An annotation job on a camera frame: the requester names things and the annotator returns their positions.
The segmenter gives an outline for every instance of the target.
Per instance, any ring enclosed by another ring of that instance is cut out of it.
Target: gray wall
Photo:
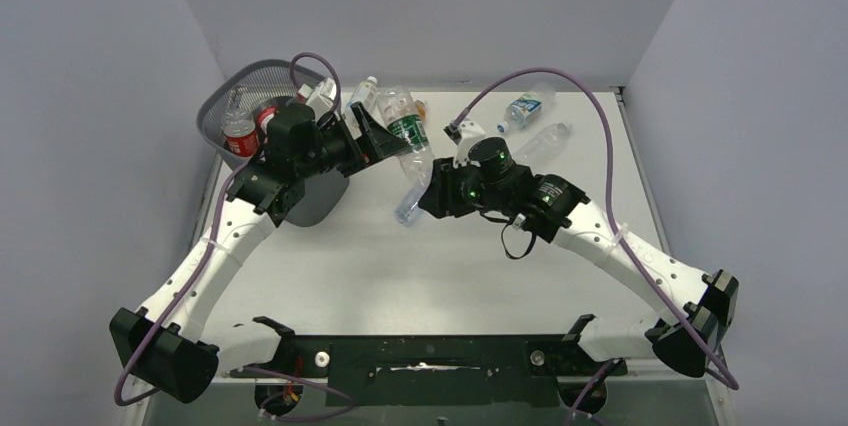
[[[301,50],[369,74],[481,89],[528,66],[623,85],[672,0],[188,0],[226,74]],[[474,80],[457,85],[452,81]]]
[[[848,3],[675,0],[625,98],[674,252],[742,283],[740,424],[845,424]]]
[[[186,253],[222,75],[184,0],[0,0],[0,417],[115,424],[107,329]]]

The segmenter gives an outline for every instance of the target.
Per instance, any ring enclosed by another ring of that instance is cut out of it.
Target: white tabletop
[[[425,128],[437,157],[452,156],[441,129],[476,93],[417,92],[427,100]],[[470,118],[487,131],[520,93],[489,94]],[[657,230],[613,93],[599,93],[615,145],[614,206],[619,221],[660,247]],[[553,122],[573,127],[565,152],[546,168],[603,202],[605,149],[594,108],[580,93],[558,93],[557,104],[531,127],[508,137],[513,151]],[[216,188],[230,172],[222,168]],[[477,215],[435,220],[412,229],[392,213],[409,189],[389,159],[351,178],[350,187],[320,224],[283,223],[245,262],[209,324],[268,316],[298,334],[533,334],[562,333],[584,313],[635,316],[649,311],[633,293],[575,254],[539,241],[511,261],[501,226]],[[507,231],[511,251],[528,237]]]

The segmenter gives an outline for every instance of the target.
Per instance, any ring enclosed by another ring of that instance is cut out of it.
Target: plastic water bottle
[[[542,112],[542,106],[551,107],[554,101],[556,90],[553,86],[548,83],[536,83],[506,107],[504,120],[497,125],[498,132],[505,134],[507,131],[526,128]]]
[[[410,152],[398,156],[404,174],[413,185],[426,187],[430,182],[435,157],[412,95],[402,86],[385,89],[377,96],[377,109],[380,110],[386,129],[410,146]]]
[[[534,172],[556,159],[565,149],[565,143],[571,135],[571,128],[565,123],[556,123],[539,131],[536,136],[524,143],[512,159],[525,166],[530,166]]]
[[[398,222],[407,228],[412,227],[418,218],[424,213],[424,211],[418,207],[418,201],[421,200],[421,197],[424,196],[424,193],[427,192],[427,187],[430,185],[430,177],[429,175],[426,178],[425,184],[421,184],[416,182],[412,189],[406,193],[406,196],[400,201],[397,208],[395,208],[395,219]]]
[[[359,83],[356,89],[353,90],[353,94],[350,95],[350,99],[347,101],[344,109],[345,122],[347,122],[347,127],[350,129],[351,133],[353,133],[354,137],[359,137],[362,133],[359,131],[359,123],[356,122],[356,117],[353,115],[353,111],[350,110],[350,107],[356,103],[362,103],[362,107],[365,108],[365,111],[371,112],[374,110],[374,102],[377,99],[377,78],[374,76],[368,76],[368,79]]]

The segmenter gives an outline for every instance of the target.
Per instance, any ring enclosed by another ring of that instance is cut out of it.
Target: black cable
[[[480,217],[485,219],[486,221],[488,221],[490,223],[503,224],[504,225],[504,229],[501,230],[501,245],[504,247],[504,253],[506,254],[507,258],[512,259],[512,260],[523,259],[523,258],[527,257],[528,254],[530,254],[530,251],[533,251],[533,246],[536,245],[536,233],[530,233],[531,234],[530,244],[527,245],[527,249],[524,251],[524,254],[522,254],[521,256],[515,256],[514,254],[509,252],[509,249],[507,249],[506,242],[504,241],[503,235],[506,232],[506,228],[512,226],[512,224],[515,222],[515,218],[509,218],[509,219],[495,218],[495,217],[492,217],[492,216],[486,216],[482,211],[480,211]]]
[[[523,259],[523,258],[527,257],[528,254],[530,254],[530,251],[533,251],[533,246],[536,245],[536,233],[530,233],[531,234],[530,243],[527,245],[527,249],[524,250],[524,254],[522,254],[521,256],[515,256],[515,255],[513,255],[512,253],[509,252],[509,249],[507,249],[506,242],[504,241],[504,238],[503,238],[503,235],[506,232],[506,228],[512,226],[512,223],[513,223],[513,221],[509,221],[507,224],[504,225],[504,229],[501,230],[501,244],[504,247],[504,253],[506,253],[507,258],[512,259],[512,260]]]

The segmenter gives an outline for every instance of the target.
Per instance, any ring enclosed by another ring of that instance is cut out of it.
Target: gray mesh trash bin
[[[203,103],[197,113],[197,129],[203,139],[215,147],[229,167],[234,168],[249,158],[236,156],[225,146],[221,123],[227,109],[238,107],[255,115],[255,110],[272,98],[294,97],[297,88],[289,77],[290,66],[287,61],[277,59],[253,63],[233,75]],[[300,66],[295,66],[294,76],[300,84],[313,88],[324,79],[318,73]],[[324,113],[326,111],[315,111],[315,117],[318,118]],[[289,212],[286,221],[302,227],[318,224],[330,214],[349,182],[336,170],[307,179],[306,195]]]

